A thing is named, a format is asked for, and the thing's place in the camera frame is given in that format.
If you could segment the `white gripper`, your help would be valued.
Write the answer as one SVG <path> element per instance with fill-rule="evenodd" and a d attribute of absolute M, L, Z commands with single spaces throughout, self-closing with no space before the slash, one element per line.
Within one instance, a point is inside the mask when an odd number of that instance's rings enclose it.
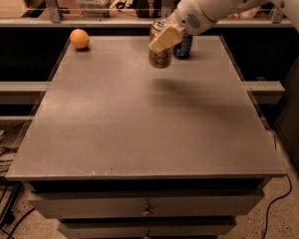
<path fill-rule="evenodd" d="M 196 36 L 210 29 L 215 22 L 206 16 L 200 2 L 201 0 L 180 0 L 169 16 L 173 24 L 165 26 L 149 42 L 149 48 L 159 53 L 180 43 L 184 32 Z"/>

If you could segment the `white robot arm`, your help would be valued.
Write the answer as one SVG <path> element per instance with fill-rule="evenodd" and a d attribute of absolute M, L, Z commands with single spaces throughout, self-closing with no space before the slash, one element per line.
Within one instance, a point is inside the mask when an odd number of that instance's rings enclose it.
<path fill-rule="evenodd" d="M 180 0 L 165 19 L 162 30 L 149 42 L 158 53 L 182 41 L 184 34 L 199 35 L 232 13 L 260 6 L 264 0 Z"/>

